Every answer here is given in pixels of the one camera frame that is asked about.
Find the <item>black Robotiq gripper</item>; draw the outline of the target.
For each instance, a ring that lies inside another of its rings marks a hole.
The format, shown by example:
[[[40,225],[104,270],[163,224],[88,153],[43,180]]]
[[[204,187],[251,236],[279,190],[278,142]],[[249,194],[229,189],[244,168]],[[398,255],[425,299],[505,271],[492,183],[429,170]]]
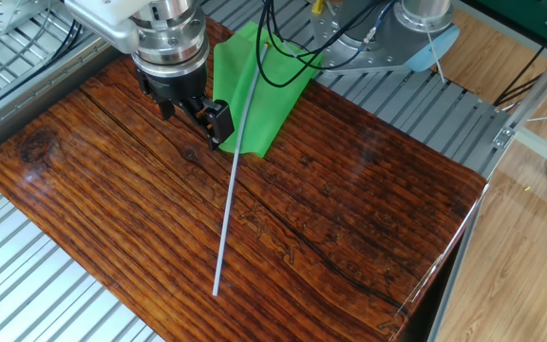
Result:
[[[171,77],[156,76],[139,66],[135,69],[143,93],[162,98],[157,100],[157,105],[164,121],[176,113],[171,101],[178,101],[178,107],[204,132],[212,150],[217,150],[235,132],[229,105],[222,100],[213,101],[206,95],[206,64],[187,74]]]

